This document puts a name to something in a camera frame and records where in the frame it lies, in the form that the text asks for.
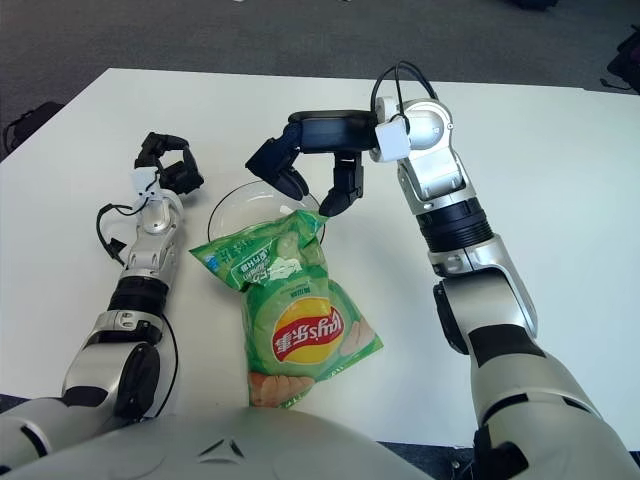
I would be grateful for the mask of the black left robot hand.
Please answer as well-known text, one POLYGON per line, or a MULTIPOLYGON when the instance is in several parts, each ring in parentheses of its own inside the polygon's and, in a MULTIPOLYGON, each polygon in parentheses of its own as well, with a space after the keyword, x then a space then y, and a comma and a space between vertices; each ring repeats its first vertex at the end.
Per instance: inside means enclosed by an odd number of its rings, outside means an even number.
POLYGON ((143 167, 155 169, 159 186, 176 194, 189 194, 204 183, 189 142, 178 136, 150 132, 134 161, 135 169, 143 167), (182 159, 165 167, 161 158, 170 151, 181 151, 182 159))

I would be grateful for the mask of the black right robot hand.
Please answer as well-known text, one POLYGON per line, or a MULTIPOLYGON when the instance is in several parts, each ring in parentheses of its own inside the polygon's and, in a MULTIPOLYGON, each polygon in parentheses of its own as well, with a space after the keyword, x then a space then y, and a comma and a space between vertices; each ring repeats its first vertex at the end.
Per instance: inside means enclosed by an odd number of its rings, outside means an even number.
POLYGON ((294 168, 298 155, 332 154, 333 186, 319 213, 334 217, 363 197, 362 153, 377 146, 376 125, 375 114, 364 110, 295 112, 282 134, 266 140, 245 167, 280 193, 300 200, 309 194, 309 187, 294 168))

